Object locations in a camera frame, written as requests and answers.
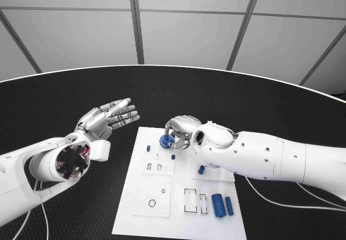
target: circular hole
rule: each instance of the circular hole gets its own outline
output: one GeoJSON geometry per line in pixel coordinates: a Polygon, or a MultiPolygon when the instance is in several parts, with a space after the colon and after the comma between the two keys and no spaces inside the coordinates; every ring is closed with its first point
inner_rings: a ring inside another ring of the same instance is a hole
{"type": "Polygon", "coordinates": [[[152,207],[155,206],[155,204],[157,204],[155,200],[151,199],[151,200],[148,201],[148,206],[152,208],[152,207]]]}

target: wire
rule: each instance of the wire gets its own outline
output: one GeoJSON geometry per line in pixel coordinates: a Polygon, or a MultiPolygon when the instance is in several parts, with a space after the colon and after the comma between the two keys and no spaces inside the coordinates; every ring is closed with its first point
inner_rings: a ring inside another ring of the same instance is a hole
{"type": "Polygon", "coordinates": [[[44,206],[43,206],[43,203],[40,204],[41,206],[41,211],[43,211],[43,215],[44,215],[44,225],[46,225],[46,240],[49,240],[49,219],[47,219],[47,215],[46,215],[46,210],[44,210],[44,206]]]}
{"type": "MultiPolygon", "coordinates": [[[[39,182],[39,180],[36,180],[33,190],[36,190],[36,188],[37,188],[37,182],[39,182]]],[[[16,233],[16,236],[14,236],[14,238],[13,238],[11,240],[16,240],[17,237],[18,237],[18,235],[20,235],[20,232],[21,232],[26,224],[27,224],[27,219],[28,219],[30,213],[31,213],[31,210],[30,210],[30,211],[27,212],[27,214],[26,214],[26,218],[24,218],[23,224],[21,224],[21,227],[20,227],[20,229],[18,229],[18,231],[17,231],[17,233],[16,233]]]]}
{"type": "Polygon", "coordinates": [[[278,206],[281,206],[281,207],[288,207],[288,208],[295,208],[295,209],[323,209],[323,210],[334,210],[334,211],[346,212],[346,209],[338,209],[338,208],[333,208],[333,207],[324,207],[324,206],[295,206],[295,205],[285,205],[285,204],[276,203],[276,202],[271,201],[269,199],[266,199],[266,198],[261,195],[261,193],[256,191],[255,187],[252,186],[248,177],[245,177],[245,178],[246,178],[246,182],[248,182],[249,186],[252,187],[252,189],[253,189],[253,191],[256,192],[256,194],[259,195],[259,197],[261,197],[265,201],[268,201],[269,203],[272,203],[272,204],[275,204],[275,205],[278,205],[278,206]]]}
{"type": "Polygon", "coordinates": [[[302,188],[302,190],[304,190],[310,195],[313,195],[313,196],[314,196],[317,199],[320,199],[323,202],[325,202],[327,204],[334,205],[336,207],[338,207],[338,208],[341,208],[341,209],[346,209],[344,206],[337,205],[337,204],[331,203],[330,201],[324,200],[323,198],[320,198],[318,196],[315,196],[315,195],[301,186],[300,183],[297,183],[297,185],[302,188]]]}

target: small blue part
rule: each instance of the small blue part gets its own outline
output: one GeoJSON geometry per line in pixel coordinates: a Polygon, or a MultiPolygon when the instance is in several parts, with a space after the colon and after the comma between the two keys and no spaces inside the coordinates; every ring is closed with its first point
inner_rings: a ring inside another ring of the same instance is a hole
{"type": "Polygon", "coordinates": [[[201,165],[201,166],[199,167],[197,173],[199,173],[199,174],[203,174],[204,169],[206,169],[206,167],[201,165]]]}
{"type": "Polygon", "coordinates": [[[230,203],[229,196],[225,197],[225,205],[226,205],[227,215],[232,216],[233,215],[233,208],[232,208],[232,203],[230,203]]]}
{"type": "Polygon", "coordinates": [[[225,205],[223,205],[222,195],[219,193],[213,194],[210,196],[210,200],[212,200],[214,217],[217,217],[217,218],[225,217],[226,216],[226,209],[225,209],[225,205]]]}
{"type": "Polygon", "coordinates": [[[174,137],[171,135],[161,135],[160,136],[160,145],[168,149],[168,143],[173,143],[174,142],[174,137]]]}

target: white robotic arm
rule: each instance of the white robotic arm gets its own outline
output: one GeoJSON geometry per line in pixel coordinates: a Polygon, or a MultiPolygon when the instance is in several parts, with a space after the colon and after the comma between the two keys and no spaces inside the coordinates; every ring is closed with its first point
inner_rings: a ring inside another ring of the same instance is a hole
{"type": "Polygon", "coordinates": [[[112,130],[140,119],[129,98],[95,107],[79,119],[66,137],[50,138],[0,155],[0,227],[73,186],[90,165],[106,161],[112,130]],[[60,182],[50,188],[33,190],[24,173],[41,182],[60,182]]]}
{"type": "Polygon", "coordinates": [[[258,180],[310,185],[346,201],[346,148],[292,142],[256,132],[233,133],[223,126],[201,124],[194,119],[180,118],[173,130],[190,136],[190,147],[206,167],[222,167],[258,180]],[[187,119],[199,125],[191,133],[181,127],[187,119]]]}

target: black table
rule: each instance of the black table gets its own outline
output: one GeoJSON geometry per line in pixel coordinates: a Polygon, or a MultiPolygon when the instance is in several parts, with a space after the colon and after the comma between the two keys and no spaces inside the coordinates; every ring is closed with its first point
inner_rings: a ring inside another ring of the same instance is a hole
{"type": "MultiPolygon", "coordinates": [[[[111,234],[140,126],[163,128],[174,116],[191,115],[235,132],[346,147],[346,104],[331,97],[233,72],[135,65],[66,70],[1,82],[0,154],[63,137],[92,107],[122,98],[132,99],[140,120],[112,132],[108,161],[93,161],[79,183],[44,203],[52,240],[141,239],[111,234]]],[[[251,182],[278,203],[330,207],[295,183],[251,182]]],[[[235,186],[248,240],[346,239],[344,212],[268,203],[239,175],[235,186]]],[[[307,189],[346,205],[323,190],[307,189]]],[[[24,218],[26,214],[0,228],[1,240],[13,239],[24,218]]],[[[46,239],[40,207],[33,209],[17,239],[46,239]]]]}

